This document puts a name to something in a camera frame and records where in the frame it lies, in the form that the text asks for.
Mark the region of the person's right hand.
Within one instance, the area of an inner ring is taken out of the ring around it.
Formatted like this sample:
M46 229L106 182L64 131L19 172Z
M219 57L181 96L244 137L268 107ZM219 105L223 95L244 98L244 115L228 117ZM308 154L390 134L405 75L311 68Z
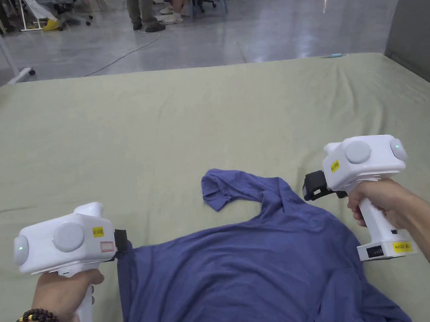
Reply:
M349 195L347 207L361 227L367 223L360 208L360 202L369 199L387 220L396 228L408 229L409 220L406 217L415 195L390 179L381 181L363 181Z

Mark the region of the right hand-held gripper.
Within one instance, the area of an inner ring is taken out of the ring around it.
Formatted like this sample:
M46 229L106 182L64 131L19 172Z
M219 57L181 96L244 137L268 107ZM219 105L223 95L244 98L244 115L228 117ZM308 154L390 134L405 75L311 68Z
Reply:
M315 201L335 193L340 199L363 181L389 179L405 169L407 152L400 139L392 135L365 135L347 138L324 147L322 169L305 176L303 197ZM371 241L357 247L361 261L386 260L417 253L418 248L406 233L387 221L369 199L359 208Z

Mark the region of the person's left hand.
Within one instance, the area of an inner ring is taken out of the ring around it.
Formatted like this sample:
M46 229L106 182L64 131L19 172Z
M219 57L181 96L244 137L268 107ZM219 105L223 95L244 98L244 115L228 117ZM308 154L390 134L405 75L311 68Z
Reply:
M37 281L31 309L51 312L60 322L78 322L76 310L93 285L104 281L98 269L64 277L58 273L45 273Z

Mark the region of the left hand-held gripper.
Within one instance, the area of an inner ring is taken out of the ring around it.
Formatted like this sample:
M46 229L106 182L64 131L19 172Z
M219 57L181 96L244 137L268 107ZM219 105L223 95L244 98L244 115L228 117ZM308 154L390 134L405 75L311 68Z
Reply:
M13 241L14 262L23 274L56 273L72 277L97 269L126 250L125 230L103 218L103 205L92 202L71 214L24 227ZM93 322L92 289L76 304L75 322ZM27 311L18 322L57 322L54 311Z

